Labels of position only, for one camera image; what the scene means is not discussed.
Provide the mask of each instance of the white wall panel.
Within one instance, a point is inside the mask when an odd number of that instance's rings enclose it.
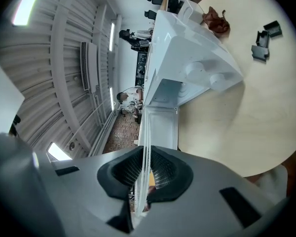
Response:
[[[55,88],[52,59],[52,32],[57,24],[58,10],[66,11],[67,19],[63,28],[63,70],[71,105],[78,123],[82,125],[94,111],[94,103],[88,91],[82,87],[80,72],[80,43],[91,42],[97,32],[95,20],[99,4],[95,0],[73,0],[71,5],[60,5],[61,0],[37,0],[26,27],[12,26],[10,18],[3,20],[0,26],[0,65],[17,88],[25,101],[18,115],[21,123],[16,126],[20,137],[35,150],[46,151],[52,142],[65,149],[70,141],[75,148],[69,154],[73,158],[86,157],[88,152],[73,137],[74,132],[66,120],[59,96]],[[104,100],[110,97],[108,88],[108,51],[111,33],[111,20],[103,21],[101,35],[102,94]],[[100,88],[96,95],[102,102]],[[105,115],[111,112],[110,101],[99,108],[100,117],[95,112],[85,122],[81,132],[92,145],[99,135]]]

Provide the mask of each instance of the ceiling light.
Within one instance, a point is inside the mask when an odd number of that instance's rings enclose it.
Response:
[[[110,36],[110,51],[113,50],[114,27],[115,27],[115,24],[112,23],[111,36]]]
[[[52,143],[48,152],[57,160],[72,160],[65,152],[63,152],[55,143]]]
[[[112,88],[110,88],[110,96],[111,96],[111,107],[112,107],[112,111],[114,111],[115,102],[113,101],[113,89]]]
[[[22,0],[20,2],[12,22],[15,26],[26,26],[28,24],[34,2],[35,0]]]

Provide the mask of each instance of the desk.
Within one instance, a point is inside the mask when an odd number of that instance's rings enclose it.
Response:
[[[241,176],[266,172],[296,150],[296,33],[274,0],[202,0],[230,23],[221,38],[244,81],[212,90],[180,108],[179,148],[218,161]],[[277,20],[283,36],[270,39],[269,60],[252,59],[263,25]]]

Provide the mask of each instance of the black slot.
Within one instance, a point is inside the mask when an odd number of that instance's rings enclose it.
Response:
[[[250,226],[261,217],[234,187],[226,188],[219,192],[244,228]]]
[[[78,170],[80,170],[80,169],[77,166],[71,166],[68,168],[57,169],[57,170],[55,170],[55,172],[58,176],[63,176],[63,175],[67,175],[67,174],[76,172]]]

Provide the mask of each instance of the tiled floor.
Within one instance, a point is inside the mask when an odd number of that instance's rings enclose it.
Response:
[[[135,118],[132,114],[127,114],[125,117],[119,114],[103,153],[106,154],[135,146],[134,140],[138,140],[139,128],[140,125],[135,122]]]

